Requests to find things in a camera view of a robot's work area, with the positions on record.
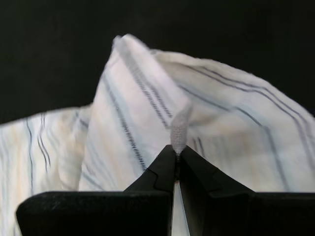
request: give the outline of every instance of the black background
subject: black background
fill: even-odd
[[[0,123],[87,105],[116,35],[261,77],[314,114],[313,0],[1,0]]]

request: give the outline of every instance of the striped cloth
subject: striped cloth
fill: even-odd
[[[192,104],[187,144],[254,191],[315,190],[315,122],[266,81],[207,59],[117,37],[93,104],[0,126],[0,235],[45,191],[120,191],[170,144]],[[176,185],[173,235],[189,235]]]

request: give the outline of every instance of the wrinkled cloth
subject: wrinkled cloth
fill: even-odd
[[[0,235],[20,234],[15,210],[32,195],[123,191],[188,113],[178,143],[245,186],[315,190],[315,121],[304,108],[252,74],[125,35],[113,42],[90,106],[0,126]],[[172,235],[189,235],[178,184]]]

